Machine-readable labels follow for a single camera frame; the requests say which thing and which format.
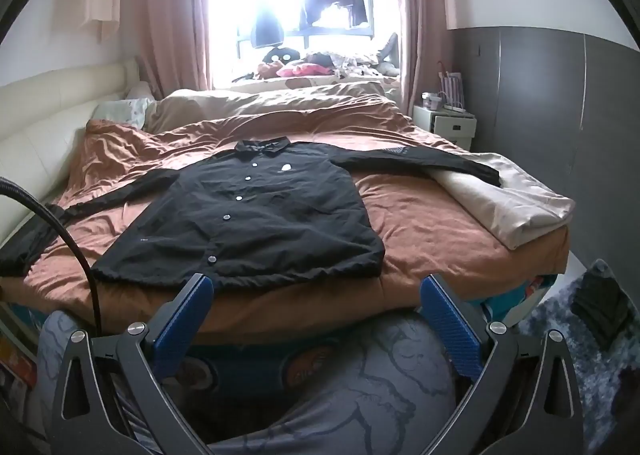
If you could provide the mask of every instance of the nightstand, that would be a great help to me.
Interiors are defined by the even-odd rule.
[[[466,151],[471,149],[471,140],[476,135],[476,117],[469,112],[452,110],[427,110],[414,106],[414,124],[418,128],[430,131]]]

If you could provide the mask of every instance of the gray rug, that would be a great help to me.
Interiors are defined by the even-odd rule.
[[[631,303],[632,318],[603,353],[593,335],[578,316],[572,313],[575,290],[584,276],[614,278],[603,260],[596,260],[577,280],[536,307],[519,324],[522,333],[541,337],[549,329],[564,334],[574,358],[582,412],[584,414],[585,453],[593,453],[616,424],[611,412],[614,397],[620,389],[620,372],[640,367],[640,316]]]

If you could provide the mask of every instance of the screw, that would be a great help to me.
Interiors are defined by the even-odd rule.
[[[132,336],[137,336],[138,334],[142,333],[144,330],[145,330],[145,324],[140,321],[136,321],[135,323],[132,323],[129,325],[129,327],[127,327],[127,332]]]
[[[564,337],[562,336],[562,333],[558,332],[557,330],[550,331],[549,337],[553,339],[556,343],[559,343],[564,339]]]
[[[499,321],[494,321],[489,325],[489,330],[494,334],[498,334],[502,336],[505,332],[507,332],[507,325],[504,323],[500,323]]]
[[[79,343],[86,337],[86,332],[84,330],[76,330],[73,334],[71,334],[71,341],[73,343]]]

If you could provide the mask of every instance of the pink curtain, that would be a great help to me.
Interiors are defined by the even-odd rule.
[[[212,88],[209,0],[134,0],[146,75],[156,96]]]
[[[438,61],[450,66],[445,0],[400,0],[401,110],[411,115],[422,92],[438,92]]]

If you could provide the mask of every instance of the bag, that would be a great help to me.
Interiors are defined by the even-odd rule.
[[[460,72],[447,72],[444,64],[438,61],[442,71],[440,76],[440,92],[438,95],[445,99],[445,104],[465,109],[465,95],[462,90],[462,74]]]

